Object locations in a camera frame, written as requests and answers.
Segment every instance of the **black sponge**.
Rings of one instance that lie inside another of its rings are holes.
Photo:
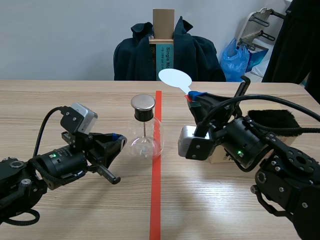
[[[248,116],[253,121],[269,128],[300,128],[295,116],[288,110],[250,110]],[[285,137],[298,136],[300,134],[274,131],[275,134]]]

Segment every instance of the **glass bottle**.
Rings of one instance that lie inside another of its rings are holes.
[[[155,105],[156,100],[147,94],[136,95],[131,100],[134,119],[129,122],[127,146],[130,153],[138,158],[159,156],[164,148],[164,129],[154,117]]]

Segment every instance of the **robotic arm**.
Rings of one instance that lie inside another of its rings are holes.
[[[236,165],[244,172],[252,171],[264,159],[255,174],[251,192],[258,202],[276,217],[286,217],[303,240],[319,239],[320,226],[320,166],[304,152],[289,147],[268,127],[259,126],[249,117],[243,117],[240,101],[269,100],[304,112],[320,121],[320,116],[292,102],[266,95],[245,95],[250,84],[247,77],[233,98],[191,91],[187,104],[197,127],[185,126],[178,141],[181,157],[206,160],[216,146],[222,145]],[[287,131],[319,133],[318,128],[289,128]],[[279,204],[278,211],[268,204]]]
[[[60,124],[66,131],[61,135],[68,145],[38,155],[45,124],[55,111],[61,111],[63,115]],[[108,168],[127,139],[115,133],[91,133],[97,118],[95,112],[79,103],[54,108],[42,123],[33,158],[23,162],[8,157],[0,162],[0,224],[28,226],[37,223],[40,214],[31,208],[47,193],[47,188],[55,190],[72,183],[88,171],[98,173],[112,184],[120,182],[120,177],[114,176]],[[32,214],[34,219],[10,219],[23,213]]]

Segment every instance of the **black cloth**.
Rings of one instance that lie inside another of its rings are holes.
[[[152,24],[139,23],[131,30],[132,38],[122,41],[114,52],[115,81],[155,81],[149,36]],[[214,44],[203,37],[191,36],[192,25],[180,17],[173,34],[173,67],[187,73],[193,81],[225,82]]]
[[[320,22],[319,6],[320,0],[293,0],[288,11],[296,18]]]
[[[132,38],[123,40],[113,55],[115,81],[155,81],[149,36],[153,34],[150,22],[138,23],[131,28]]]
[[[320,0],[293,0],[288,10],[262,82],[300,84],[310,73],[305,89],[320,103]]]
[[[217,50],[212,41],[191,36],[191,24],[180,17],[173,33],[173,67],[188,74],[192,81],[225,82]]]

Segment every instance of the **metal lid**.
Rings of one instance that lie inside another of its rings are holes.
[[[131,99],[131,106],[140,112],[152,110],[156,105],[156,100],[148,94],[139,94]]]

